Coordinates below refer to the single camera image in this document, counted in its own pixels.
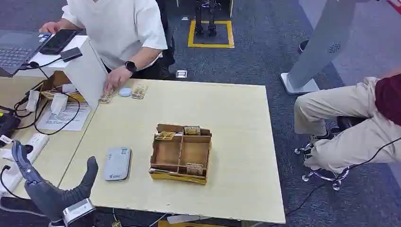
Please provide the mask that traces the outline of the person's left hand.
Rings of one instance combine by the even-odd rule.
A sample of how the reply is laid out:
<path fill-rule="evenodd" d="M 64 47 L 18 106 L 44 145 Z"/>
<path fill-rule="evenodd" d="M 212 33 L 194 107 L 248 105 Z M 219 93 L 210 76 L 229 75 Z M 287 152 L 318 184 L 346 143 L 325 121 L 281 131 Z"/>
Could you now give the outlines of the person's left hand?
<path fill-rule="evenodd" d="M 103 91 L 110 92 L 112 89 L 118 89 L 120 86 L 124 85 L 131 76 L 132 72 L 126 68 L 116 68 L 112 70 L 106 76 Z"/>

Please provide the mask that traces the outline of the person's right hand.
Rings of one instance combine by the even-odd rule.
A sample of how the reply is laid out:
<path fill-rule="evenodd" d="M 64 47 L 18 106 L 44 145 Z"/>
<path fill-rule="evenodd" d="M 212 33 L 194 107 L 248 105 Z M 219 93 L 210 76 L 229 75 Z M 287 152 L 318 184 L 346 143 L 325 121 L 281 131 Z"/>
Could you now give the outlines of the person's right hand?
<path fill-rule="evenodd" d="M 39 32 L 56 34 L 60 29 L 60 22 L 47 22 L 39 29 Z"/>

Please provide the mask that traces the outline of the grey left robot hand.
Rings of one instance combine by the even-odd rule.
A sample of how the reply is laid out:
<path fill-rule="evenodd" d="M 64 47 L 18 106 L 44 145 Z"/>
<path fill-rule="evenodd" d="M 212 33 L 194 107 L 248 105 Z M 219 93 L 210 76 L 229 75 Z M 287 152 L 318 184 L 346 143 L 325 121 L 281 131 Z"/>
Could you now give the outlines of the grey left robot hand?
<path fill-rule="evenodd" d="M 88 199 L 97 173 L 94 156 L 87 160 L 87 171 L 80 184 L 73 189 L 62 190 L 44 179 L 27 158 L 27 147 L 20 141 L 12 143 L 12 156 L 25 179 L 25 190 L 37 208 L 51 221 L 59 221 L 67 207 Z"/>

